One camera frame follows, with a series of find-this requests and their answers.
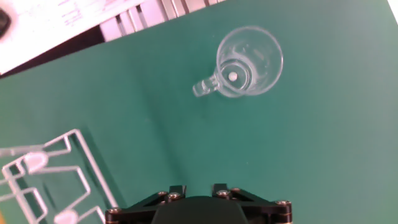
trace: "white pill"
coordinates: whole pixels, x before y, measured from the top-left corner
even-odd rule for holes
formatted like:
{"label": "white pill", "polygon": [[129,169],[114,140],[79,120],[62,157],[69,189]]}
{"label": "white pill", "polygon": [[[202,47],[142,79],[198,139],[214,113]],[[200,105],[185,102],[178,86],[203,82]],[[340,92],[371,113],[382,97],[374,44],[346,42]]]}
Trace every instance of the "white pill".
{"label": "white pill", "polygon": [[228,75],[229,80],[231,80],[231,82],[235,82],[238,79],[238,74],[236,72],[231,72]]}

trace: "green table surface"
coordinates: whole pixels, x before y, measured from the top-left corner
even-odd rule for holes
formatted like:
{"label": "green table surface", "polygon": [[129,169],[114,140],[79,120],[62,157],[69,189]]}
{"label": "green table surface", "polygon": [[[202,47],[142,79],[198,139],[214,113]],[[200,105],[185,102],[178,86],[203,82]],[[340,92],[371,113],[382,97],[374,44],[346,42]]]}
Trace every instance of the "green table surface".
{"label": "green table surface", "polygon": [[[276,86],[195,98],[251,25],[282,47]],[[121,207],[227,183],[291,200],[295,223],[395,223],[397,59],[386,0],[228,0],[0,80],[0,145],[81,129]]]}

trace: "mug handle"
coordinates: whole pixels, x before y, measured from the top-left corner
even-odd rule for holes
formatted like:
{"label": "mug handle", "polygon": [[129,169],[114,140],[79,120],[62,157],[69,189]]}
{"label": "mug handle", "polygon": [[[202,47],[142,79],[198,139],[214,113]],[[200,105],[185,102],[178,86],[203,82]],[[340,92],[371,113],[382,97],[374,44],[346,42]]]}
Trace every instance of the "mug handle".
{"label": "mug handle", "polygon": [[216,76],[212,75],[210,78],[207,78],[195,84],[192,88],[192,91],[196,97],[201,97],[216,91],[219,86],[220,84],[218,83]]}

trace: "clear glass cup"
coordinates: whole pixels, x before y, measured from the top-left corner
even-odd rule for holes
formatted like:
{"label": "clear glass cup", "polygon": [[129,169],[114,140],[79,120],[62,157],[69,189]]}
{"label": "clear glass cup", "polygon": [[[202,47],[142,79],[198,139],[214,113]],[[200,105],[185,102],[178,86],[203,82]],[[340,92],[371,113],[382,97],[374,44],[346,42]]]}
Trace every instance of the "clear glass cup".
{"label": "clear glass cup", "polygon": [[258,95],[271,89],[283,67],[276,38],[263,28],[241,27],[221,41],[214,74],[193,86],[195,96],[218,90],[228,97]]}

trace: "screw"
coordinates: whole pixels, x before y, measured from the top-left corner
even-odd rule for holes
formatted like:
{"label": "screw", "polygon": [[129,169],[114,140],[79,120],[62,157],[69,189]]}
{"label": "screw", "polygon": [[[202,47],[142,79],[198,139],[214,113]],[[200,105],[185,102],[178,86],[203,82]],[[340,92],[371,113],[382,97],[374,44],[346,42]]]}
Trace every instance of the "screw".
{"label": "screw", "polygon": [[227,191],[227,190],[219,190],[219,191],[217,191],[217,195],[218,196],[225,197],[225,196],[228,196],[228,194],[229,194],[229,191]]}
{"label": "screw", "polygon": [[274,203],[276,203],[277,205],[291,205],[292,202],[288,201],[288,200],[278,200],[275,201]]}
{"label": "screw", "polygon": [[169,193],[169,199],[171,199],[171,200],[178,199],[180,196],[181,195],[179,193],[176,193],[176,192]]}
{"label": "screw", "polygon": [[121,212],[121,210],[122,210],[121,208],[116,207],[116,208],[108,209],[108,212],[109,212],[110,214],[115,214],[115,213]]}
{"label": "screw", "polygon": [[167,195],[167,192],[158,192],[157,194],[160,196],[163,196],[163,195]]}

